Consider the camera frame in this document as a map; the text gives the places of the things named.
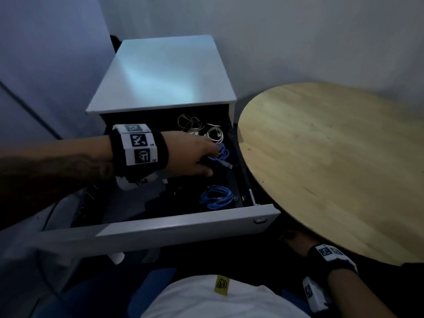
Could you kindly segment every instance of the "black wristband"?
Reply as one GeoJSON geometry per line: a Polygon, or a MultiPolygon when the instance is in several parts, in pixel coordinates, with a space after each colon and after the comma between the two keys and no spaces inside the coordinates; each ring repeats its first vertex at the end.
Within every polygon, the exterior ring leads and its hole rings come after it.
{"type": "Polygon", "coordinates": [[[356,274],[355,263],[333,246],[318,244],[308,251],[308,269],[312,280],[321,287],[328,287],[328,276],[336,269],[348,269],[356,274]]]}
{"type": "Polygon", "coordinates": [[[125,158],[125,150],[123,147],[121,134],[118,129],[113,129],[109,134],[115,175],[126,177],[130,183],[135,183],[141,178],[153,173],[156,170],[164,169],[168,164],[168,148],[162,136],[162,133],[152,129],[151,133],[157,147],[157,161],[145,164],[127,165],[125,158]]]}

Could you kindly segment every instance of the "tattooed forearm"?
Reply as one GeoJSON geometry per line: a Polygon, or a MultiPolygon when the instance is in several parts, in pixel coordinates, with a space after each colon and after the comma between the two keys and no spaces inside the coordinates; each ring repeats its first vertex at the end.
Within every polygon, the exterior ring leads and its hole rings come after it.
{"type": "Polygon", "coordinates": [[[0,158],[0,230],[111,176],[110,161],[88,155],[0,158]]]}

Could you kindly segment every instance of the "coiled blue cable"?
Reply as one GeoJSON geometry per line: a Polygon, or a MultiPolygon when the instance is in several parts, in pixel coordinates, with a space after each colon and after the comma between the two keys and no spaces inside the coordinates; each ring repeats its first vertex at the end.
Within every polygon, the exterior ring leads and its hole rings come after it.
{"type": "Polygon", "coordinates": [[[223,186],[212,185],[200,196],[200,203],[206,204],[209,210],[219,210],[225,208],[233,201],[233,193],[223,186]]]}
{"type": "Polygon", "coordinates": [[[227,159],[227,157],[230,155],[230,151],[228,149],[225,148],[225,145],[219,145],[219,154],[218,154],[218,158],[214,159],[212,157],[209,157],[209,159],[213,160],[213,161],[224,161],[227,159]]]}

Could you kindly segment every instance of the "white t-shirt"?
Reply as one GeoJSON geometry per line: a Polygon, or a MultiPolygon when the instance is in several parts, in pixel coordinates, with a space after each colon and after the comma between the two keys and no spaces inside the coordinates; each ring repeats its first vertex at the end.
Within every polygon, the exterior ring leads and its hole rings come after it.
{"type": "Polygon", "coordinates": [[[309,317],[265,286],[230,280],[227,296],[214,291],[216,275],[193,276],[167,286],[142,318],[309,317]]]}

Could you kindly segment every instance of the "person's right hand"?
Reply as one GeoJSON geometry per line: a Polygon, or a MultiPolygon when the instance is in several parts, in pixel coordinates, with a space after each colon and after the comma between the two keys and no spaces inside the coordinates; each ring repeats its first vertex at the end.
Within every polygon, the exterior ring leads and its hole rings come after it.
{"type": "Polygon", "coordinates": [[[310,248],[320,244],[315,238],[300,231],[287,231],[281,235],[280,240],[284,241],[296,253],[304,257],[308,255],[310,248]]]}
{"type": "Polygon", "coordinates": [[[210,138],[183,131],[166,131],[162,135],[169,155],[165,171],[173,175],[213,175],[212,169],[197,164],[203,156],[218,157],[219,147],[210,138]]]}

